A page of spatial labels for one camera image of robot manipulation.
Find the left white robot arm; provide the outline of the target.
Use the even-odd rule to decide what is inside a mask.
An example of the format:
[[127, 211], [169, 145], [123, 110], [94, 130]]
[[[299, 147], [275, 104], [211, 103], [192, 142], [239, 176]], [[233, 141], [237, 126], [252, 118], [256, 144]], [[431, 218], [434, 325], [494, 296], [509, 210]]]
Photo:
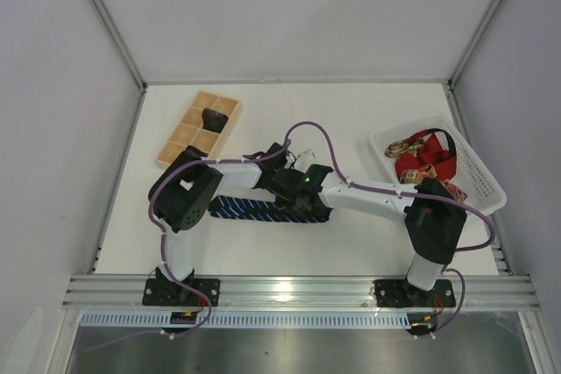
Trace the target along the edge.
[[263, 189], [286, 165], [287, 148], [274, 143], [267, 152], [223, 160], [210, 159], [194, 146], [181, 151], [148, 193], [148, 217], [162, 231], [159, 269], [165, 279], [191, 287], [192, 229], [211, 201], [231, 189]]

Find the navy blue striped tie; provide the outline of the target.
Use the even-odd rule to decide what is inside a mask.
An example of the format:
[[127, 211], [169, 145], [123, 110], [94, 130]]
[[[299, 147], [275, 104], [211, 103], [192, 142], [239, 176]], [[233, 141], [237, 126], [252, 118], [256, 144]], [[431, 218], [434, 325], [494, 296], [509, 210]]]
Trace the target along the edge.
[[208, 212], [214, 218], [254, 222], [319, 224], [330, 220], [330, 212], [326, 215], [300, 215], [290, 209], [278, 208], [273, 201], [226, 195], [216, 196]]

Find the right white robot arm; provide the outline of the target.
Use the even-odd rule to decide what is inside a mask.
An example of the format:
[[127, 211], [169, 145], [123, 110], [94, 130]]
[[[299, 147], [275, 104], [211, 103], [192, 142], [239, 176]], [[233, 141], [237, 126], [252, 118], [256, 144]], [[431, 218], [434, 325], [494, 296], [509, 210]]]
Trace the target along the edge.
[[439, 181], [425, 179], [418, 186], [342, 180], [328, 166], [312, 165], [306, 172], [280, 169], [267, 190], [283, 207], [302, 216], [328, 216], [349, 209], [402, 222], [415, 255], [407, 284], [428, 292], [450, 264], [467, 214]]

